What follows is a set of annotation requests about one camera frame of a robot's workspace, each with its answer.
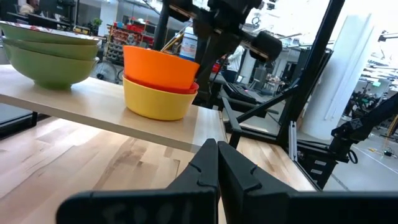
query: person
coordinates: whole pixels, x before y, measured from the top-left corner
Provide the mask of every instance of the person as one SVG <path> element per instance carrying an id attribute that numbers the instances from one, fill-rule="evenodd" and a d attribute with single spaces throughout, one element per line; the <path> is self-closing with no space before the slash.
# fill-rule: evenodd
<path id="1" fill-rule="evenodd" d="M 238 73 L 239 67 L 241 66 L 243 52 L 244 48 L 239 45 L 235 49 L 235 52 L 227 58 L 229 64 L 227 65 L 226 70 L 223 72 L 223 77 L 225 81 L 229 83 L 235 82 L 236 74 Z"/>
<path id="2" fill-rule="evenodd" d="M 22 15 L 37 13 L 39 9 L 39 0 L 27 0 L 19 9 Z"/>

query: bowl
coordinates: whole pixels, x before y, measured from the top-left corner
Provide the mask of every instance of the bowl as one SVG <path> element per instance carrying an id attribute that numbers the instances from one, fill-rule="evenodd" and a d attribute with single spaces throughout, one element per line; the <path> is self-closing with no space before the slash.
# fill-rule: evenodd
<path id="1" fill-rule="evenodd" d="M 97 45 L 48 44 L 8 38 L 2 41 L 24 50 L 78 60 L 93 60 L 98 52 Z"/>
<path id="2" fill-rule="evenodd" d="M 36 84 L 50 89 L 70 88 L 88 78 L 97 60 L 75 60 L 40 54 L 3 43 L 11 65 Z"/>
<path id="3" fill-rule="evenodd" d="M 187 90 L 199 64 L 142 47 L 124 46 L 124 74 L 144 83 Z"/>
<path id="4" fill-rule="evenodd" d="M 97 45 L 100 41 L 88 35 L 49 28 L 0 21 L 0 28 L 8 39 L 51 44 Z"/>
<path id="5" fill-rule="evenodd" d="M 195 82 L 191 85 L 191 87 L 189 89 L 180 90 L 180 89 L 176 89 L 176 88 L 167 88 L 167 87 L 164 87 L 164 86 L 157 86 L 157 85 L 153 85 L 153 84 L 144 83 L 144 82 L 139 81 L 139 80 L 133 80 L 132 78 L 129 78 L 129 77 L 125 77 L 125 78 L 128 79 L 129 81 L 132 81 L 133 83 L 138 84 L 138 85 L 142 85 L 142 86 L 145 86 L 145 87 L 148 87 L 148 88 L 152 88 L 152 89 L 155 89 L 155 90 L 166 91 L 166 92 L 169 92 L 169 93 L 195 94 L 198 91 L 198 89 L 199 89 L 199 85 L 197 83 L 195 83 Z"/>
<path id="6" fill-rule="evenodd" d="M 146 118 L 161 121 L 182 119 L 195 94 L 177 94 L 154 90 L 123 77 L 124 101 L 133 112 Z"/>

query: concrete floor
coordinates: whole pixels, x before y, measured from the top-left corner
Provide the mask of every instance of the concrete floor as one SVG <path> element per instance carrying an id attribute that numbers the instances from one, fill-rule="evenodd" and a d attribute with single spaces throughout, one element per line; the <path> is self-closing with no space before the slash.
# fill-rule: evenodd
<path id="1" fill-rule="evenodd" d="M 272 107 L 272 109 L 279 111 L 279 114 L 272 114 L 271 116 L 278 120 L 284 103 L 279 103 Z M 277 134 L 279 125 L 269 115 L 266 118 L 253 117 L 244 123 L 267 130 L 269 133 Z M 358 163 L 339 162 L 336 165 L 332 176 L 329 178 L 324 190 L 326 191 L 396 191 L 398 190 L 398 159 L 382 155 L 382 151 L 387 147 L 391 150 L 397 149 L 398 143 L 392 141 L 385 141 L 384 138 L 379 137 L 380 133 L 385 130 L 374 130 L 374 134 L 367 140 L 353 145 L 351 149 L 358 157 Z M 322 142 L 329 144 L 329 141 L 321 141 L 313 138 L 300 130 L 297 131 L 297 139 L 304 139 L 310 141 Z"/>

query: yellow bowl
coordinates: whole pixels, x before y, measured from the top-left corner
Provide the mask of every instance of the yellow bowl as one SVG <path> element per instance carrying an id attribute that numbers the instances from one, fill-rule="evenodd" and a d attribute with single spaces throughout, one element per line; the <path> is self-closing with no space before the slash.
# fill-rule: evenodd
<path id="1" fill-rule="evenodd" d="M 195 94 L 168 93 L 138 85 L 123 77 L 124 101 L 133 112 L 161 121 L 183 118 L 192 104 Z"/>

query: red bowl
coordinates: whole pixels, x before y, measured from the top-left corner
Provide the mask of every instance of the red bowl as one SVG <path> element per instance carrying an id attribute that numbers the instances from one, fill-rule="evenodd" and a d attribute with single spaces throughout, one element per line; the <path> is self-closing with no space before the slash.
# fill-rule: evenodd
<path id="1" fill-rule="evenodd" d="M 135 79 L 127 77 L 127 76 L 124 76 L 124 77 L 129 81 L 137 83 L 138 85 L 146 86 L 148 88 L 152 88 L 155 90 L 166 91 L 168 93 L 195 94 L 199 89 L 199 85 L 195 82 L 191 85 L 191 87 L 189 89 L 181 90 L 181 89 L 177 89 L 177 88 L 170 88 L 170 87 L 158 86 L 158 85 L 154 85 L 154 84 L 145 83 L 143 81 L 135 80 Z"/>

